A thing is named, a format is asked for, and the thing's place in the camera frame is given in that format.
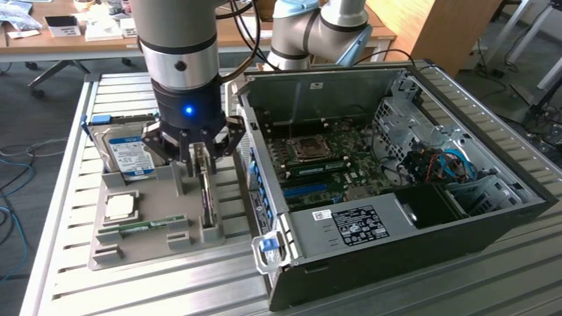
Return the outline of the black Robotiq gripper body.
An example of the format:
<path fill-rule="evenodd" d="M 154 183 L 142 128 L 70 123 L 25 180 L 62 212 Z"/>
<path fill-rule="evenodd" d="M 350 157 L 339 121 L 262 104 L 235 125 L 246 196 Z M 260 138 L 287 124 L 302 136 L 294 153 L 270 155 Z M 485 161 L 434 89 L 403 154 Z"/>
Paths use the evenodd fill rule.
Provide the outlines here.
<path fill-rule="evenodd" d="M 175 140 L 182 133 L 188 136 L 191 144 L 199 143 L 202 131 L 215 137 L 226 125 L 222 110 L 222 77 L 216 75 L 202 87 L 192 90 L 167 90 L 152 81 L 152 90 L 158 102 L 160 127 Z"/>

